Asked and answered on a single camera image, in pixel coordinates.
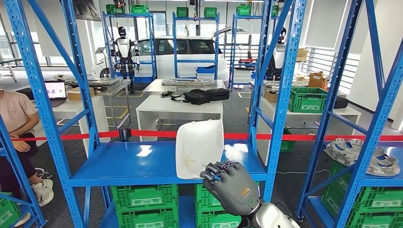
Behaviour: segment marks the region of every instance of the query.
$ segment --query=red barrier rope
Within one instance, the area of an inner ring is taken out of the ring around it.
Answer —
[[[176,138],[176,132],[173,131],[145,131],[145,130],[131,130],[132,136],[150,136],[150,137],[162,137],[162,138]],[[119,131],[110,132],[99,132],[100,138],[116,138],[119,137]],[[89,134],[64,134],[61,135],[62,140],[80,140],[88,139]],[[224,139],[247,139],[247,133],[224,133]],[[337,138],[344,139],[365,139],[365,135],[327,135],[325,141],[333,141]],[[271,134],[257,134],[257,140],[269,140],[271,139]],[[283,140],[288,141],[315,141],[316,135],[314,134],[284,134]],[[22,138],[22,139],[12,139],[13,141],[41,141],[47,140],[46,137],[35,137],[35,138]],[[379,141],[392,141],[392,142],[402,142],[403,135],[382,135]]]

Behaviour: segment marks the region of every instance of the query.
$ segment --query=cardboard box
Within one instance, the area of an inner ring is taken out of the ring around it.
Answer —
[[[278,91],[266,90],[263,97],[270,103],[277,103]]]
[[[79,87],[67,90],[67,97],[70,101],[81,101],[81,92]],[[95,96],[94,88],[89,89],[91,97]]]
[[[299,48],[297,52],[297,62],[303,62],[307,60],[309,49]]]
[[[309,74],[297,71],[294,73],[297,82],[309,82]]]
[[[323,77],[323,72],[314,72],[309,75],[308,87],[327,90],[328,81],[329,79]]]

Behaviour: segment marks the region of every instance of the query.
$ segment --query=orange logo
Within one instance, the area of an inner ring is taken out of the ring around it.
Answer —
[[[241,192],[242,196],[245,197],[246,194],[247,194],[249,191],[250,191],[250,189],[249,189],[248,187],[245,187],[245,188],[243,189],[243,191]]]

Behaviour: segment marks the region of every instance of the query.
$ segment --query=car window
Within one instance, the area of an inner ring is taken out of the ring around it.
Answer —
[[[177,54],[186,54],[188,44],[185,39],[177,39]],[[173,40],[172,39],[160,39],[160,43],[158,45],[158,54],[159,55],[172,55],[173,54]]]
[[[192,54],[214,54],[214,42],[212,39],[190,39]]]
[[[149,56],[151,53],[149,40],[140,41],[138,43],[138,48],[140,56]]]

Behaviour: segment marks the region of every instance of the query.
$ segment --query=laptop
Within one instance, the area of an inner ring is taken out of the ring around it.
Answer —
[[[63,81],[45,81],[45,87],[52,107],[57,107],[66,101],[66,85]]]

